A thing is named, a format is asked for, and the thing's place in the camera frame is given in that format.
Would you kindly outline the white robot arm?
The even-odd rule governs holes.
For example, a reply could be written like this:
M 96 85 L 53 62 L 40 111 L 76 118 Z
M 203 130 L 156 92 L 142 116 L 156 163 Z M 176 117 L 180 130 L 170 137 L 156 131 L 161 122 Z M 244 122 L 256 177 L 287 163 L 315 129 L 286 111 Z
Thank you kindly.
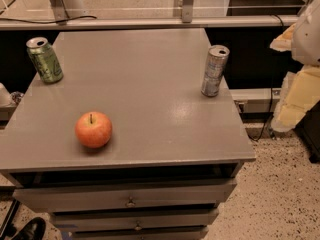
M 297 22 L 274 39 L 270 48 L 290 51 L 302 64 L 297 73 L 288 73 L 282 83 L 271 128 L 287 132 L 296 127 L 320 101 L 320 0 L 313 0 Z

